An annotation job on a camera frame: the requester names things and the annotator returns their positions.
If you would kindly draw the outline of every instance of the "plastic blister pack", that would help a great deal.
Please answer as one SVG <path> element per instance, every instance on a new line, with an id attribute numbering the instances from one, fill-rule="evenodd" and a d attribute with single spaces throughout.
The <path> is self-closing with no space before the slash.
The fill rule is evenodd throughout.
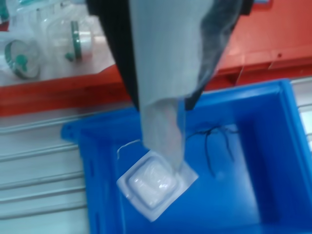
<path id="1" fill-rule="evenodd" d="M 149 151 L 118 179 L 117 185 L 134 207 L 153 222 L 197 178 L 185 161 L 176 171 L 163 156 Z"/>

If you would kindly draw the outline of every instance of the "black cable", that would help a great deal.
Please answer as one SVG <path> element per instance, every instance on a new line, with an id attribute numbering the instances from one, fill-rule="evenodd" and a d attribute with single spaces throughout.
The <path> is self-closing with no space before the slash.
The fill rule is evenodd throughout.
<path id="1" fill-rule="evenodd" d="M 225 144 L 226 144 L 226 149 L 227 149 L 227 151 L 228 151 L 228 153 L 229 153 L 229 155 L 230 155 L 230 158 L 231 158 L 232 162 L 235 162 L 235 158 L 234 158 L 233 153 L 232 153 L 232 151 L 231 151 L 231 148 L 230 148 L 230 141 L 229 141 L 229 138 L 228 138 L 228 136 L 227 136 L 227 134 L 226 134 L 226 131 L 228 131 L 228 132 L 231 133 L 231 134 L 237 134 L 238 131 L 233 131 L 233 130 L 231 130 L 231 129 L 222 127 L 222 126 L 220 126 L 220 125 L 217 125 L 217 126 L 214 126 L 214 127 L 212 127 L 211 129 L 208 129 L 208 130 L 195 132 L 195 133 L 189 135 L 189 136 L 186 138 L 186 140 L 188 140 L 189 138 L 191 138 L 191 137 L 193 137 L 193 136 L 195 136 L 195 135 L 205 135 L 205 155 L 206 155 L 206 160 L 207 160 L 208 169 L 209 169 L 209 171 L 210 171 L 210 174 L 211 174 L 213 177 L 215 177 L 215 172 L 214 172 L 213 169 L 212 169 L 211 160 L 210 160 L 210 157 L 209 157 L 209 154 L 208 154 L 208 142 L 207 142 L 207 140 L 208 140 L 208 136 L 209 136 L 210 134 L 212 134 L 212 133 L 213 133 L 213 130 L 215 130 L 215 129 L 218 129 L 218 130 L 222 133 L 222 135 L 224 136 Z"/>
<path id="2" fill-rule="evenodd" d="M 228 151 L 228 153 L 229 153 L 229 155 L 230 155 L 230 158 L 231 158 L 231 160 L 232 160 L 233 162 L 235 162 L 234 156 L 233 156 L 232 151 L 231 151 L 231 149 L 230 149 L 229 138 L 228 138 L 228 136 L 226 135 L 226 133 L 223 131 L 222 128 L 220 128 L 220 132 L 221 132 L 222 135 L 224 136 L 225 144 L 226 144 L 226 149 L 227 149 L 227 151 Z"/>
<path id="3" fill-rule="evenodd" d="M 208 168 L 209 168 L 209 171 L 211 173 L 211 175 L 213 177 L 215 177 L 215 172 L 213 171 L 213 168 L 211 166 L 211 161 L 210 161 L 210 158 L 209 158 L 209 155 L 208 155 L 208 144 L 207 144 L 207 139 L 208 139 L 208 136 L 210 135 L 209 132 L 206 133 L 205 135 L 205 154 L 206 154 L 206 159 L 207 159 L 207 164 L 208 164 Z"/>

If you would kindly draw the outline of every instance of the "white wire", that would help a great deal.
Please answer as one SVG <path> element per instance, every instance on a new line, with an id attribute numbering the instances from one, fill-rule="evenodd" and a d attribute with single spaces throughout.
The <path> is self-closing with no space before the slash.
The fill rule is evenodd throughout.
<path id="1" fill-rule="evenodd" d="M 141 139 L 136 139 L 136 140 L 130 141 L 130 142 L 128 142 L 127 144 L 121 146 L 121 147 L 117 150 L 117 160 L 119 159 L 119 151 L 120 151 L 122 148 L 124 148 L 124 147 L 126 147 L 126 146 L 128 146 L 128 145 L 131 145 L 131 144 L 133 144 L 133 143 L 140 142 L 140 141 L 141 141 Z"/>

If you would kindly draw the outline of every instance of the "blue plastic bin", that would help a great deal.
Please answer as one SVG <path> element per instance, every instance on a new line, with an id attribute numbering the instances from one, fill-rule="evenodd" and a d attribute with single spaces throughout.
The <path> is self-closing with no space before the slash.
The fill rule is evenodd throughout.
<path id="1" fill-rule="evenodd" d="M 186 142 L 185 160 L 199 179 L 155 222 L 121 194 L 116 181 L 147 150 L 138 112 L 124 109 L 66 124 L 62 137 L 79 145 L 93 234 L 312 233 L 312 158 L 287 80 L 202 95 L 186 116 L 186 133 L 214 124 L 237 129 Z"/>

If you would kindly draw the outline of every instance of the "red shelf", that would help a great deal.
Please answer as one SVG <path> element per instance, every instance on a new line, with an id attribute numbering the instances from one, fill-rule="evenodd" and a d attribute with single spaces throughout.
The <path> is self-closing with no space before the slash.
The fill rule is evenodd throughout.
<path id="1" fill-rule="evenodd" d="M 274 0 L 242 16 L 207 90 L 312 74 L 311 0 Z M 0 116 L 130 100 L 119 72 L 0 88 Z"/>

